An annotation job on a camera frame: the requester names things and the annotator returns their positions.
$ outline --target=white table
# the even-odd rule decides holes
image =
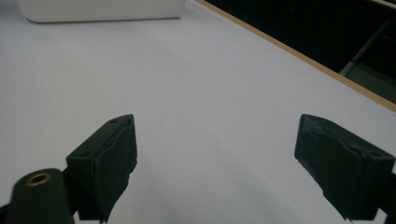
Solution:
[[[396,155],[394,112],[196,2],[177,20],[37,24],[0,1],[0,204],[129,113],[138,164],[111,224],[346,223],[293,158],[303,113]]]

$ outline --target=black plastic part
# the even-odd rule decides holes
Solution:
[[[337,124],[302,115],[295,158],[343,218],[373,220],[395,158]]]
[[[64,179],[71,210],[78,210],[81,220],[108,221],[128,186],[136,158],[134,116],[105,123],[66,158]]]
[[[8,209],[9,209],[9,204],[0,207],[0,224],[6,223]]]
[[[383,184],[382,198],[379,203],[381,208],[388,214],[387,223],[396,224],[396,175],[392,174],[387,182]]]
[[[7,224],[73,224],[61,171],[46,169],[26,175],[12,191]]]

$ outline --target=brass insert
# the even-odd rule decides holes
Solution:
[[[46,183],[47,181],[50,180],[50,178],[51,178],[51,175],[49,173],[41,173],[41,174],[31,176],[26,181],[25,184],[29,187],[35,187],[35,186]]]

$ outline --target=wooden edge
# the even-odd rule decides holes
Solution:
[[[378,4],[381,4],[383,6],[391,7],[393,9],[396,9],[396,5],[394,5],[394,4],[390,3],[390,2],[387,2],[387,1],[384,1],[384,0],[372,0],[372,1],[373,2],[377,2]]]
[[[360,94],[370,98],[371,100],[377,102],[378,104],[381,104],[382,106],[386,107],[387,109],[396,112],[396,104],[394,104],[391,101],[388,101],[384,98],[382,98],[381,96],[373,93],[372,91],[369,91],[365,88],[363,88],[363,86],[358,85],[357,83],[347,79],[346,77],[341,76],[340,74],[334,72],[333,70],[325,67],[324,65],[312,60],[311,58],[308,58],[307,56],[303,55],[302,53],[300,53],[299,51],[292,49],[291,47],[283,44],[282,42],[274,39],[273,37],[265,34],[264,32],[254,28],[253,26],[245,23],[244,21],[241,21],[239,19],[237,19],[235,16],[221,10],[218,7],[215,7],[213,5],[211,5],[210,3],[207,3],[205,0],[195,0],[196,2],[200,3],[201,5],[208,7],[209,9],[219,13],[221,16],[227,18],[230,21],[233,21],[235,23],[237,23],[238,25],[244,27],[245,29],[249,30],[250,32],[254,33],[255,35],[258,35],[266,40],[268,40],[269,42],[277,45],[278,47],[282,48],[283,50],[287,51],[288,53],[291,53],[292,55],[296,56],[297,58],[303,60],[304,62],[310,64],[311,66],[314,66],[315,68],[317,68],[319,71],[327,74],[328,76],[338,80],[339,82],[345,84],[346,86],[348,86],[349,88],[353,89],[354,91],[359,92]]]

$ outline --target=white box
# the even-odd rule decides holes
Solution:
[[[177,18],[184,3],[185,0],[18,0],[23,16],[36,22]]]

